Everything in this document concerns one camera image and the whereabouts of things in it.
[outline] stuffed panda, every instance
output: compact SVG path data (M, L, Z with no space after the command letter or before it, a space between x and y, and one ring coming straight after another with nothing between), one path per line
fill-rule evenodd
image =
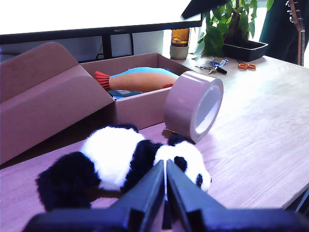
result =
M89 189L124 194L157 162L168 159L203 191L208 190L211 176L202 155L184 137L172 136L167 145L153 143L136 126L120 124L93 132L79 151L60 157L40 173L36 179L39 198L47 212L56 208L91 208Z

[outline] wall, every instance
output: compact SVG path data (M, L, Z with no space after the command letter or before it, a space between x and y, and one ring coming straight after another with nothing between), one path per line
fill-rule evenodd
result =
M151 52L162 53L163 31L134 33L134 54ZM48 41L17 43L0 45L0 62L8 60L15 55L24 53ZM62 44L78 61L94 59L102 53L102 40L100 36L54 40ZM128 34L112 36L113 56L130 55L131 42Z

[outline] monitor screen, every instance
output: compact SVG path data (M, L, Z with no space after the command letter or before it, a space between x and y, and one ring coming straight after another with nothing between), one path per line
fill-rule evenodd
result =
M181 17L190 0L6 0L0 40L46 39L136 33L201 26L201 15Z

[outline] brown tape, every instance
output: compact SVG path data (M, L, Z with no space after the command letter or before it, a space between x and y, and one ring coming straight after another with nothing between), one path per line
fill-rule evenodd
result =
M165 105L165 125L197 143L212 127L223 98L218 78L193 71L182 74L169 91Z

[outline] plant pot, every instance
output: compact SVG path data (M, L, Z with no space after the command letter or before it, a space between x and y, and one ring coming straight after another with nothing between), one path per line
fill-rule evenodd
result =
M223 44L223 52L226 57L250 62L265 55L268 44L248 41L243 47Z

